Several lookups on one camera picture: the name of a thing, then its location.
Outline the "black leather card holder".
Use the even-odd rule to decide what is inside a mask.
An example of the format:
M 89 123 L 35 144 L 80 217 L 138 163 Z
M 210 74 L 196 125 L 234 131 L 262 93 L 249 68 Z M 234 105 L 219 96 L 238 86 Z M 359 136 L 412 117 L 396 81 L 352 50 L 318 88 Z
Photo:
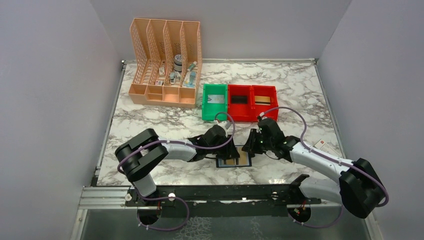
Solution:
M 242 145 L 238 144 L 236 146 L 238 148 L 239 154 L 241 152 L 243 152 L 242 151 Z M 239 166 L 238 163 L 236 163 L 236 165 L 223 165 L 223 160 L 224 159 L 221 159 L 221 158 L 217 158 L 215 160 L 215 165 L 216 165 L 217 168 L 242 168 L 242 167 L 251 167 L 252 166 L 252 159 L 255 157 L 255 155 L 248 154 L 248 156 L 249 156 L 249 159 L 250 159 L 250 165 L 249 166 Z

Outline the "red plastic bin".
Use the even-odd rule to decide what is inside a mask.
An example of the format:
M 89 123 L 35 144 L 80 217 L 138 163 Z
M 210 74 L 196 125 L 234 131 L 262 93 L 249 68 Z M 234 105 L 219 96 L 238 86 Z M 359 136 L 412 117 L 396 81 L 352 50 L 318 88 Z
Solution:
M 250 85 L 229 84 L 228 90 L 228 114 L 235 122 L 253 122 L 253 101 Z M 248 104 L 231 104 L 231 96 L 248 96 Z
M 279 106 L 277 98 L 277 90 L 275 86 L 271 85 L 252 85 L 253 95 L 253 109 L 254 114 L 257 117 L 260 113 L 266 112 L 272 108 Z M 267 96 L 270 97 L 271 105 L 257 105 L 255 104 L 255 96 Z

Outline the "green plastic bin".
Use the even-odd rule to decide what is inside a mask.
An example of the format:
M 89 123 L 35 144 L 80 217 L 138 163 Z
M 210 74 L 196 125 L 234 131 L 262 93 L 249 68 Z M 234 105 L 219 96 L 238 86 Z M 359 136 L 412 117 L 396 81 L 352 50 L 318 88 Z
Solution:
M 204 121 L 214 121 L 216 114 L 219 121 L 227 120 L 228 85 L 204 84 L 202 92 L 201 118 Z

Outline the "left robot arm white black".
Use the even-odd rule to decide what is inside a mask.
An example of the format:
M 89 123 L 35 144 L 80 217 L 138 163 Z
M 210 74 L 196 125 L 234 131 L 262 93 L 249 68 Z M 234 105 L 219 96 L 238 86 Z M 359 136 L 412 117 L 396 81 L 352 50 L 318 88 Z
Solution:
M 157 186 L 150 172 L 163 160 L 197 162 L 207 155 L 216 159 L 239 158 L 232 135 L 227 127 L 214 125 L 204 134 L 176 140 L 159 137 L 148 128 L 120 145 L 114 152 L 119 164 L 118 171 L 138 190 L 138 199 L 144 205 L 157 200 Z

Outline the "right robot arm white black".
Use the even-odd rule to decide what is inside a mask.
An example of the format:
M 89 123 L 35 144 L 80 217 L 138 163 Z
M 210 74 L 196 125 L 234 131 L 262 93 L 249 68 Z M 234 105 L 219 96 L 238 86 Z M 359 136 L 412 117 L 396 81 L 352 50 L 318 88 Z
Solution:
M 309 179 L 288 190 L 289 199 L 300 204 L 307 198 L 319 198 L 342 204 L 354 216 L 365 219 L 386 197 L 383 184 L 371 163 L 339 158 L 310 147 L 300 138 L 284 135 L 277 122 L 264 118 L 251 129 L 244 152 L 265 154 L 313 169 L 327 180 Z

